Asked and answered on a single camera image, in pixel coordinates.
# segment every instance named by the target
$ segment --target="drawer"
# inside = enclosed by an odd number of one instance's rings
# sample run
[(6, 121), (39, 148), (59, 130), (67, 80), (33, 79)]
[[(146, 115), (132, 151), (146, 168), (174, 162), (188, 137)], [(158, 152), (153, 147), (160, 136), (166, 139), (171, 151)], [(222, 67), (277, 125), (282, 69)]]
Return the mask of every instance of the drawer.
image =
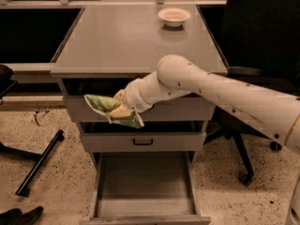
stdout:
[(80, 123), (88, 152), (199, 151), (206, 133), (201, 121), (145, 122), (139, 129), (108, 123)]
[(112, 77), (102, 78), (64, 78), (59, 80), (59, 86), (64, 96), (82, 96), (85, 94), (113, 96), (135, 79), (135, 76), (129, 77), (127, 75), (112, 75)]
[(198, 224), (202, 217), (185, 153), (103, 154), (97, 165), (92, 224)]
[[(94, 112), (83, 97), (64, 97), (68, 114), (73, 122), (96, 122), (107, 119)], [(142, 112), (143, 121), (208, 121), (215, 106), (202, 97), (179, 97), (161, 101), (148, 111)]]

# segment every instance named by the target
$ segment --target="cabinet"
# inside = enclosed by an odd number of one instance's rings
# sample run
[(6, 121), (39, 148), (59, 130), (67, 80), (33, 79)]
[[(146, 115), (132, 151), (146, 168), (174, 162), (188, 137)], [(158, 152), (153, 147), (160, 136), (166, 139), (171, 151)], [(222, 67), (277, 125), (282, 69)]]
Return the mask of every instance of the cabinet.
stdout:
[(108, 124), (83, 99), (84, 94), (112, 97), (170, 53), (225, 73), (198, 9), (178, 5), (192, 17), (181, 30), (171, 31), (157, 16), (166, 6), (86, 7), (52, 63), (69, 116), (97, 169), (90, 219), (82, 224), (210, 222), (200, 214), (191, 165), (203, 147), (212, 104), (193, 95), (159, 102), (141, 113), (145, 126), (136, 129)]

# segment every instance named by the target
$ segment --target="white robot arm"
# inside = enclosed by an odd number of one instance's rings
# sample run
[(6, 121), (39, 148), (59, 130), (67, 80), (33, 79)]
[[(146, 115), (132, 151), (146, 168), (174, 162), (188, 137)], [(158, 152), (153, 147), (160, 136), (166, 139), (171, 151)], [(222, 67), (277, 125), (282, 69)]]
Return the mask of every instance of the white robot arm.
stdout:
[(300, 97), (204, 71), (179, 55), (167, 55), (157, 71), (129, 83), (122, 101), (142, 113), (161, 100), (195, 93), (300, 154)]

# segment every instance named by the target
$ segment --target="speckled floor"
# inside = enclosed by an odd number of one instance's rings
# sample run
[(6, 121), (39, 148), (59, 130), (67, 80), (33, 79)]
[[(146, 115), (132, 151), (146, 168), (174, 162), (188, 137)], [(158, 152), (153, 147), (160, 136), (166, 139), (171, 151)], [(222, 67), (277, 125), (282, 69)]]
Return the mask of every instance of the speckled floor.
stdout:
[[(28, 198), (14, 193), (34, 163), (0, 155), (0, 213), (14, 207), (27, 212), (41, 205), (44, 212), (37, 225), (79, 224), (88, 219), (94, 165), (66, 110), (41, 112), (40, 126), (34, 114), (0, 112), (0, 141), (41, 153), (59, 128), (66, 138), (30, 185)], [(198, 155), (193, 173), (201, 213), (211, 217), (212, 225), (284, 224), (300, 172), (299, 157), (286, 148), (279, 153), (270, 151), (267, 140), (244, 138), (255, 171), (249, 187), (236, 178), (244, 167), (232, 140), (211, 142)]]

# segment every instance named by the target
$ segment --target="small bowl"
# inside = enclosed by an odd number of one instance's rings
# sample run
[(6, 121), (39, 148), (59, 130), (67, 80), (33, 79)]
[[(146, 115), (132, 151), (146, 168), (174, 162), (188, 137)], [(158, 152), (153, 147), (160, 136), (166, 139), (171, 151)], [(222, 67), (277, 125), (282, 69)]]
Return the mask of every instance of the small bowl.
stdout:
[(190, 18), (190, 13), (179, 7), (168, 7), (162, 9), (158, 16), (167, 26), (178, 27)]

